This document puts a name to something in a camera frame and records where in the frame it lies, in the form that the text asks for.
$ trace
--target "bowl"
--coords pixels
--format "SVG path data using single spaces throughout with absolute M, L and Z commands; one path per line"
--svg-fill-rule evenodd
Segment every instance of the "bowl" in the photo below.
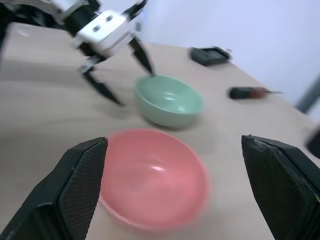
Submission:
M 168 76 L 141 78 L 135 95 L 141 114 L 164 127 L 186 127 L 203 108 L 202 97 L 191 86 Z
M 197 219 L 209 185 L 189 146 L 161 131 L 131 129 L 109 139 L 100 201 L 128 227 L 164 232 Z

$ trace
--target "bowl rim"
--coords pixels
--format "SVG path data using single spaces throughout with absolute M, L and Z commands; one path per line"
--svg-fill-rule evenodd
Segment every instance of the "bowl rim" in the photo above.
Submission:
M 172 79 L 172 80 L 177 81 L 177 82 L 179 82 L 179 83 L 182 83 L 182 84 L 184 84 L 185 86 L 187 86 L 188 88 L 190 88 L 190 89 L 197 95 L 197 97 L 198 97 L 199 100 L 200 100 L 200 107 L 199 107 L 199 109 L 196 110 L 196 111 L 191 111 L 191 112 L 168 111 L 168 110 L 165 110 L 165 109 L 163 109 L 163 108 L 161 108 L 161 107 L 153 104 L 152 102 L 148 101 L 148 100 L 143 96 L 143 94 L 141 93 L 138 85 L 141 83 L 141 81 L 142 81 L 143 79 L 146 79 L 146 78 L 151 79 L 150 76 L 140 77 L 140 78 L 138 79 L 138 82 L 135 84 L 135 93 L 136 93 L 136 95 L 137 95 L 139 98 L 143 99 L 144 101 L 146 101 L 148 104 L 154 106 L 155 108 L 160 109 L 160 110 L 162 110 L 162 111 L 164 111 L 164 112 L 167 112 L 167 113 L 170 113 L 170 114 L 195 115 L 195 114 L 198 114 L 199 112 L 202 111 L 202 109 L 204 108 L 204 100 L 203 100 L 203 97 L 202 97 L 202 96 L 198 93 L 198 91 L 196 91 L 192 86 L 190 86 L 189 84 L 187 84 L 187 83 L 185 83 L 185 82 L 183 82 L 183 81 L 180 81 L 180 80 L 178 80 L 178 79 L 176 79 L 176 78 L 170 77 L 170 76 L 165 76 L 165 75 L 156 75 L 156 76 L 160 76 L 160 77 L 165 77 L 165 78 Z
M 113 134 L 111 137 L 109 137 L 108 139 L 110 139 L 110 142 L 112 141 L 112 138 L 117 137 L 119 135 L 123 135 L 126 133 L 130 133 L 130 132 L 136 132 L 136 131 L 148 131 L 148 132 L 152 132 L 152 133 L 158 133 L 158 134 L 162 134 L 165 135 L 169 138 L 175 139 L 178 142 L 180 142 L 183 146 L 185 146 L 192 155 L 195 156 L 196 162 L 199 164 L 199 167 L 201 168 L 202 172 L 203 172 L 203 178 L 204 178 L 204 182 L 205 182 L 205 192 L 203 195 L 203 198 L 201 200 L 201 204 L 198 206 L 197 212 L 194 214 L 193 218 L 186 220 L 185 222 L 181 222 L 181 223 L 176 223 L 176 224 L 168 224 L 168 225 L 164 225 L 164 226 L 148 226 L 145 224 L 139 224 L 139 223 L 135 223 L 130 221 L 129 219 L 127 219 L 126 217 L 121 216 L 119 213 L 117 213 L 106 201 L 105 199 L 102 197 L 101 195 L 101 190 L 100 190 L 100 196 L 98 201 L 102 204 L 103 208 L 109 213 L 111 214 L 117 221 L 120 221 L 123 224 L 128 225 L 129 227 L 134 227 L 136 229 L 142 230 L 142 231 L 146 231 L 146 232 L 153 232 L 153 233 L 158 233 L 158 232 L 169 232 L 172 230 L 176 230 L 179 229 L 180 227 L 183 227 L 185 225 L 189 225 L 192 224 L 194 222 L 195 219 L 197 219 L 201 214 L 204 213 L 209 199 L 210 199 L 210 195 L 213 191 L 213 183 L 211 182 L 211 178 L 209 175 L 209 171 L 205 165 L 205 163 L 202 161 L 201 157 L 192 149 L 192 147 L 190 147 L 189 145 L 187 145 L 184 141 L 180 140 L 179 138 L 157 130 L 157 129 L 153 129 L 153 128 L 127 128 L 121 132 L 115 133 Z

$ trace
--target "table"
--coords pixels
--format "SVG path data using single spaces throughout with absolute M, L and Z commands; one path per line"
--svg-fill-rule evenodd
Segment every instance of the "table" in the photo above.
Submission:
M 74 145 L 129 128 L 159 128 L 137 112 L 134 84 L 146 73 L 128 49 L 101 63 L 96 76 L 107 81 L 127 103 L 119 109 L 98 95 L 78 74 L 85 61 L 71 47 L 67 33 L 13 24 L 0 71 L 0 230 L 33 187 Z M 315 127 L 278 95 L 233 101 L 231 86 L 260 86 L 231 63 L 204 67 L 187 57 L 187 49 L 148 45 L 156 72 L 187 82 L 204 98 L 199 120 L 168 132 L 190 145 L 208 168 L 212 191 L 205 214 L 194 225 L 154 236 L 159 240 L 272 240 L 255 202 L 244 160 L 241 136 L 253 134 L 304 147 Z M 151 239 L 124 231 L 98 203 L 87 240 Z

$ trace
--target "robotic arm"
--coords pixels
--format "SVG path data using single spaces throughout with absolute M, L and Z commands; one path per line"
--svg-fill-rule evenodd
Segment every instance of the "robotic arm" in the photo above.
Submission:
M 136 3 L 123 13 L 113 10 L 100 12 L 96 0 L 0 0 L 11 11 L 20 5 L 30 5 L 50 14 L 73 37 L 73 47 L 88 56 L 80 68 L 82 76 L 103 96 L 120 106 L 124 104 L 91 72 L 94 65 L 115 55 L 124 45 L 133 49 L 133 55 L 153 76 L 147 54 L 135 36 L 132 21 L 146 5 L 147 0 Z

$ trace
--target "screwdriver handle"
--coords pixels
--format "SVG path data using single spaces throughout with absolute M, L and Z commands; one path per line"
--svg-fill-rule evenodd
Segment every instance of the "screwdriver handle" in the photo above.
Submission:
M 231 99 L 261 99 L 269 93 L 264 87 L 232 87 L 229 90 Z

